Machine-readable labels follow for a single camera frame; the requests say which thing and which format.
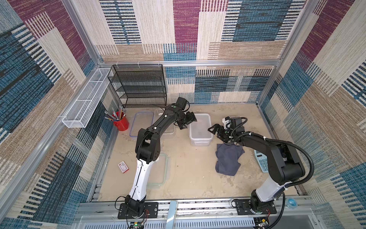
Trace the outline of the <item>blue-rimmed clear lunch box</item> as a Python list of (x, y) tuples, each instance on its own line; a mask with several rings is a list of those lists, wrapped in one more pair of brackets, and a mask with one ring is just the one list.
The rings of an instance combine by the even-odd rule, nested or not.
[[(153, 121), (152, 123), (154, 124), (164, 113), (164, 110), (161, 108), (157, 108), (155, 109), (154, 113), (153, 113)], [(166, 139), (166, 138), (173, 138), (174, 137), (174, 125), (171, 124), (166, 131), (161, 135), (161, 139)]]

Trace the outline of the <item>grey cleaning cloth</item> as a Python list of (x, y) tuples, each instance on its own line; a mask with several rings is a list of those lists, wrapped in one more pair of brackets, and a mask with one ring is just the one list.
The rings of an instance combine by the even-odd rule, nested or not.
[(226, 176), (235, 176), (241, 167), (238, 159), (244, 153), (242, 146), (217, 144), (215, 152), (217, 157), (216, 172)]

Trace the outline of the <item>blue-rimmed clear lid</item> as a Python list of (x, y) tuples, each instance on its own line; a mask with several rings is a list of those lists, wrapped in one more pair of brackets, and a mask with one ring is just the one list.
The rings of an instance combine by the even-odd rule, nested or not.
[(130, 130), (130, 137), (137, 138), (141, 128), (147, 129), (153, 124), (153, 112), (138, 112), (135, 114)]

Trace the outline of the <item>green-rimmed lunch box lid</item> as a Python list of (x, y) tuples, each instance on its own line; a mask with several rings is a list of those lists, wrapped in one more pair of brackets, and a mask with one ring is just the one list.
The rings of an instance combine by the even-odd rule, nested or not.
[(169, 157), (161, 153), (152, 166), (147, 187), (156, 188), (165, 184), (168, 176), (169, 163)]

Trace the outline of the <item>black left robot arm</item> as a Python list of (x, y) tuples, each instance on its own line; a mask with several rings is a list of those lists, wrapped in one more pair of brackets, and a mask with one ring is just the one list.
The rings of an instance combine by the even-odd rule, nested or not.
[(152, 166), (161, 153), (161, 136), (171, 125), (181, 130), (188, 128), (197, 119), (189, 111), (190, 103), (178, 97), (175, 103), (167, 105), (163, 114), (150, 127), (141, 128), (136, 141), (137, 169), (130, 193), (125, 197), (127, 210), (133, 214), (141, 215), (144, 212), (147, 182)]

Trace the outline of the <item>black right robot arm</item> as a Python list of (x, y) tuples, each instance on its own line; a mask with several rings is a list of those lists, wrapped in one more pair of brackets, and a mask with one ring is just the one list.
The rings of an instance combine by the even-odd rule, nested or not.
[(315, 171), (311, 156), (292, 142), (271, 139), (246, 131), (246, 117), (226, 117), (224, 125), (215, 124), (208, 129), (225, 144), (252, 148), (267, 157), (269, 177), (251, 194), (250, 210), (260, 214), (273, 205), (286, 188), (304, 184)]

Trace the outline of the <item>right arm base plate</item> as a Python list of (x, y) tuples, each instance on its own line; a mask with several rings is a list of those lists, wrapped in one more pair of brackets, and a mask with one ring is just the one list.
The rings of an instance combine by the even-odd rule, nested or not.
[(235, 199), (234, 203), (238, 215), (268, 215), (277, 213), (273, 200), (261, 202), (256, 199)]

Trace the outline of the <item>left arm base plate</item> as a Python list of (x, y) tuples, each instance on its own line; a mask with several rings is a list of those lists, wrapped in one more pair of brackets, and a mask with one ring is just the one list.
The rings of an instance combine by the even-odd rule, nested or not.
[(122, 203), (118, 211), (118, 219), (155, 219), (157, 218), (159, 210), (158, 202), (145, 202), (143, 205), (139, 205), (136, 209), (131, 206)]

